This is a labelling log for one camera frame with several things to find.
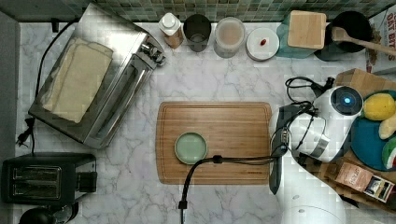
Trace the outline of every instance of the toaster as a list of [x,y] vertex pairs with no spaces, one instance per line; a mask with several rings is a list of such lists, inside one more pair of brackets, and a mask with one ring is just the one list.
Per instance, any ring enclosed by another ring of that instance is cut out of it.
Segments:
[[67,205],[96,192],[96,158],[92,154],[37,152],[3,162],[4,203]]

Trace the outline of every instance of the marble countertop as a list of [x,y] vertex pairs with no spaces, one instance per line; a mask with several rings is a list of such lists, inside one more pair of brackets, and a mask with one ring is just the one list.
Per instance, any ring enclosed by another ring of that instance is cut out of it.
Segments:
[[[156,23],[138,25],[160,41],[167,64],[154,71],[108,148],[84,147],[41,122],[35,126],[35,151],[85,152],[92,153],[98,160],[97,192],[84,198],[78,216],[71,223],[179,223],[177,203],[182,186],[163,185],[157,175],[155,132],[161,102],[267,102],[276,110],[290,102],[284,85],[290,77],[310,77],[323,84],[327,77],[336,77],[346,70],[365,69],[363,52],[335,63],[322,62],[313,55],[303,60],[274,57],[258,63],[247,56],[245,48],[241,48],[231,59],[222,59],[213,50],[213,35],[209,47],[201,53],[192,52],[185,45],[186,41],[173,50],[164,43]],[[277,24],[246,23],[247,34],[259,27],[275,30]],[[72,26],[49,51],[42,83],[73,29]],[[55,34],[49,23],[21,24],[16,134],[26,128],[23,120],[34,100],[39,61],[53,37]],[[310,90],[294,94],[303,98],[313,96]],[[26,147],[16,148],[17,156],[29,152]],[[279,205],[268,186],[191,186],[188,201],[186,223],[275,224],[280,220]],[[345,205],[348,223],[396,220],[382,211]],[[18,223],[21,214],[31,206],[14,207],[14,223]]]

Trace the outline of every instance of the green mosaic tile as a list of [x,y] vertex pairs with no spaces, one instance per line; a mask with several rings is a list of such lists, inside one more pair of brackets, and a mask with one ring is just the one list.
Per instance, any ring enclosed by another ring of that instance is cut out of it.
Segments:
[[[291,10],[326,13],[329,20],[346,10],[373,16],[394,4],[394,0],[93,0],[101,7],[135,21],[158,21],[165,12],[185,20],[192,14],[205,14],[211,21],[233,16],[241,21],[281,21]],[[63,0],[75,13],[90,0]]]

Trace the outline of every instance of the blue light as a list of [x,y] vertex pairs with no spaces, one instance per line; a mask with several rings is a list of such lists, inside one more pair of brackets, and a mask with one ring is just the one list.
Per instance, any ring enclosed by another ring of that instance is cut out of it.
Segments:
[[346,104],[350,104],[350,98],[348,98],[348,97],[344,98],[344,102],[345,102]]

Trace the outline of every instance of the wooden spoon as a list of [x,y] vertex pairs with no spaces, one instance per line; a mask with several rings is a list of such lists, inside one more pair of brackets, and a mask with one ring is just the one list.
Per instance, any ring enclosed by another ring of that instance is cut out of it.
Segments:
[[332,28],[332,40],[351,42],[357,45],[364,46],[367,49],[374,49],[377,51],[387,53],[388,55],[396,56],[396,49],[353,38],[347,34],[347,31],[345,29],[341,27],[334,26]]

